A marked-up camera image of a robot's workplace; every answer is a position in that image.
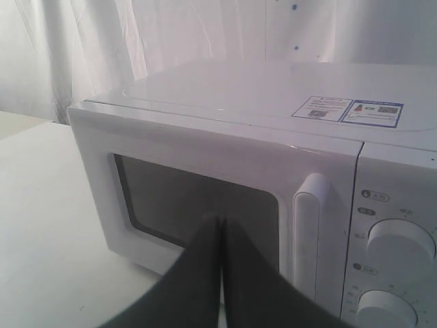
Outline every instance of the power knob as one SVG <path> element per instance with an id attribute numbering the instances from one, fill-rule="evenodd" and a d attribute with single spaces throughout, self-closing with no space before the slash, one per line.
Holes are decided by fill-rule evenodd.
<path id="1" fill-rule="evenodd" d="M 382 290 L 365 292 L 356 313 L 360 328 L 415 328 L 417 314 L 400 297 Z"/>
<path id="2" fill-rule="evenodd" d="M 433 238 L 419 225 L 387 219 L 372 227 L 367 259 L 382 279 L 412 281 L 429 273 L 436 255 Z"/>

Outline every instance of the white microwave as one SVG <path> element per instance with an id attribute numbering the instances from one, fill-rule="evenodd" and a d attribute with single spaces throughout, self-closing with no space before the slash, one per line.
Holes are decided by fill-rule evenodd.
<path id="1" fill-rule="evenodd" d="M 437 325 L 437 68 L 216 63 L 69 108 L 109 249 L 157 272 L 211 214 L 359 327 Z"/>

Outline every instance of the black object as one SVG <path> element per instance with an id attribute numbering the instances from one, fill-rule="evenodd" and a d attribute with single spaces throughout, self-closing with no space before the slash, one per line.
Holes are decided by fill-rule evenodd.
<path id="1" fill-rule="evenodd" d="M 207 219 L 164 277 L 100 328 L 217 327 L 221 268 L 229 328 L 348 328 L 300 294 L 235 219 Z"/>

